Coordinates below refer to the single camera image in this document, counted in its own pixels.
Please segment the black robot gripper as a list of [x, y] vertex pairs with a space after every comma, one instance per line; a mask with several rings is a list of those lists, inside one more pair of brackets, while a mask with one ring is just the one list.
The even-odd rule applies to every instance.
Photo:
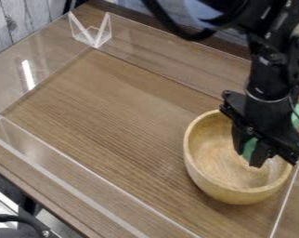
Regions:
[[233, 146], [239, 155], [251, 140], [249, 166], [260, 168], [268, 159], [276, 156], [276, 148], [299, 153], [299, 131], [291, 125], [291, 114], [299, 100], [299, 91], [293, 90], [277, 100], [257, 99], [225, 90], [221, 93], [220, 112], [232, 120]]

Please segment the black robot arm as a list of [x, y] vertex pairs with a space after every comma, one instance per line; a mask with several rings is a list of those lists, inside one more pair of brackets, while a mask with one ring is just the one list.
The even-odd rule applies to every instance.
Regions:
[[299, 162], [299, 0], [188, 0], [191, 15], [203, 29], [187, 31], [159, 0], [141, 0], [164, 27], [187, 41], [201, 41], [219, 30], [244, 33], [251, 73], [241, 93], [221, 93], [220, 112], [232, 120], [237, 154], [251, 166], [280, 156]]

